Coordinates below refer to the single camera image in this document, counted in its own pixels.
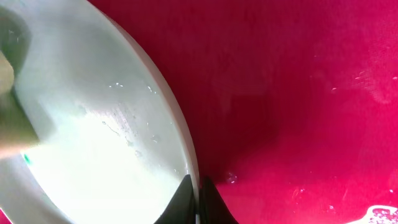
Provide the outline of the yellow green sponge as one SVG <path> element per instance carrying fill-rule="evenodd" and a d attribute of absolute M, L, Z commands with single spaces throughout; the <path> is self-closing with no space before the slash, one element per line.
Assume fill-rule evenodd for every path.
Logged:
<path fill-rule="evenodd" d="M 1 52 L 1 159 L 38 145 L 39 139 L 12 89 L 14 69 Z"/>

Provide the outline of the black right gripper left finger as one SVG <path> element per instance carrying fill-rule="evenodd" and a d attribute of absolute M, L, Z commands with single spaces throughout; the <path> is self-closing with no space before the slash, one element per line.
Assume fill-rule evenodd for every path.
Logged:
<path fill-rule="evenodd" d="M 185 175 L 164 212 L 154 224 L 196 224 L 192 179 Z"/>

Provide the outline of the white plate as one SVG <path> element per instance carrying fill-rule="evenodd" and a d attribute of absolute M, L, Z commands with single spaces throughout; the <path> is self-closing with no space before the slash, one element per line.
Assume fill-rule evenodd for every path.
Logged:
<path fill-rule="evenodd" d="M 1 50 L 39 143 L 1 161 L 12 223 L 155 223 L 184 180 L 189 128 L 142 47 L 88 1 L 2 1 Z"/>

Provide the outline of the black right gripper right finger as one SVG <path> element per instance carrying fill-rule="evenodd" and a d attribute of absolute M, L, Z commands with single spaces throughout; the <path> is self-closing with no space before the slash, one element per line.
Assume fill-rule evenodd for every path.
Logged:
<path fill-rule="evenodd" d="M 201 182 L 199 211 L 201 224 L 238 224 L 209 177 Z"/>

